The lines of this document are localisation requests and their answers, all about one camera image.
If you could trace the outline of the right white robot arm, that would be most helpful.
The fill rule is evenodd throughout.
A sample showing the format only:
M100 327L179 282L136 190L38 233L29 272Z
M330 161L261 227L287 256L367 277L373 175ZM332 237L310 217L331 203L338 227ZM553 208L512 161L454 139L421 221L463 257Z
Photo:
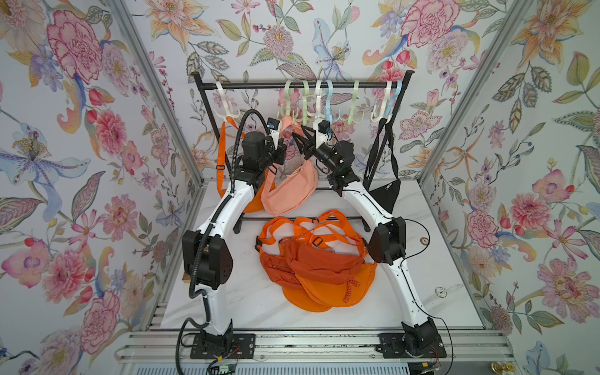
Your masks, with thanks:
M302 127L302 134L294 133L293 138L305 159L315 159L325 167L331 189L347 201L371 229L371 237L366 242L369 255L382 266L389 279L402 317L401 331L380 334L376 351L385 359L452 359L453 340L448 337L444 342L436 326L436 322L443 319L426 311L409 274L407 220L393 216L360 182L352 168L353 144L342 141L331 147L319 131L307 127Z

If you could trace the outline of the pink crescent bag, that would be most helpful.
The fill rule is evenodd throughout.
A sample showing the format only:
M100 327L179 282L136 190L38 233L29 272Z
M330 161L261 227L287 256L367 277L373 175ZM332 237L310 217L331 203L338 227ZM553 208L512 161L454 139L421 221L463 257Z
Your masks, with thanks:
M281 133L287 129L290 130L291 135L297 133L304 136L303 128L291 117L284 117L280 122L279 140L281 140ZM278 168L282 166L283 164L273 164L267 169L261 195L264 210L274 217L298 209L315 192L318 185L318 174L310 160L305 160L292 174L276 185Z

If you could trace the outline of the black crossbody bag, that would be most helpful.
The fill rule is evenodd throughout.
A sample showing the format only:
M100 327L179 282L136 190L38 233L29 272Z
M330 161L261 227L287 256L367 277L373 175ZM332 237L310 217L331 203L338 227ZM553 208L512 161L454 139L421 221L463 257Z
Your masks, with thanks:
M373 140L373 145L367 156L366 168L363 175L363 186L369 188L373 182L385 147L388 147L390 151L392 173L395 179L386 185L370 190L369 193L375 201L389 213L393 212L401 188L401 181L398 175L399 165L394 154L394 144L395 140L392 131L392 123L386 118L382 118L377 125L376 137Z

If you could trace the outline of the dark orange zip bag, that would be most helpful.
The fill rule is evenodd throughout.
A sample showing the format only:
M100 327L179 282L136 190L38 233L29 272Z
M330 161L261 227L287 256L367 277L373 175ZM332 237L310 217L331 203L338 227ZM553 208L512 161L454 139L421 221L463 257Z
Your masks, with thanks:
M284 244L287 237L277 239L275 233L293 222L285 217L275 217L267 222L256 237L255 249L259 261L273 283L290 290L303 290L303 286L285 258Z

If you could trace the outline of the bright orange crescent bag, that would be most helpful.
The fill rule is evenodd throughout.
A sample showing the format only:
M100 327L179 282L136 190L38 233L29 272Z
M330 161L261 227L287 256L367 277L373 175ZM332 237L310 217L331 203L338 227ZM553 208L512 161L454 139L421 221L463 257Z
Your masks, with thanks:
M315 301L311 295L300 287L282 287L284 297L294 306L311 313L325 313L331 309L331 306L323 304L320 301Z

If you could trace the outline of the orange bag with long straps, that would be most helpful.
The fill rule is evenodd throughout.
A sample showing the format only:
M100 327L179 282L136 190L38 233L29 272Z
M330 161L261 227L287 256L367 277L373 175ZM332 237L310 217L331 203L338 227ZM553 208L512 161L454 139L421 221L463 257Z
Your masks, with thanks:
M329 307L360 303L373 284L378 265L346 216L330 210L310 220L294 220L294 236L281 241L286 264L310 298Z

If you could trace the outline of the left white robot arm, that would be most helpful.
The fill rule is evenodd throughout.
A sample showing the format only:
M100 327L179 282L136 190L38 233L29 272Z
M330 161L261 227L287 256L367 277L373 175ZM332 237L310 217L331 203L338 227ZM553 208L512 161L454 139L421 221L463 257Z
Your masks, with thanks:
M246 207L264 185L266 172L276 161L285 160L285 144L278 131L253 131L241 141L243 153L235 157L230 185L209 218L182 237L184 271L189 275L188 296L200 298L205 321L184 322L198 330L192 350L203 356L223 356L234 348L233 319L227 312L225 284L234 260L227 239Z

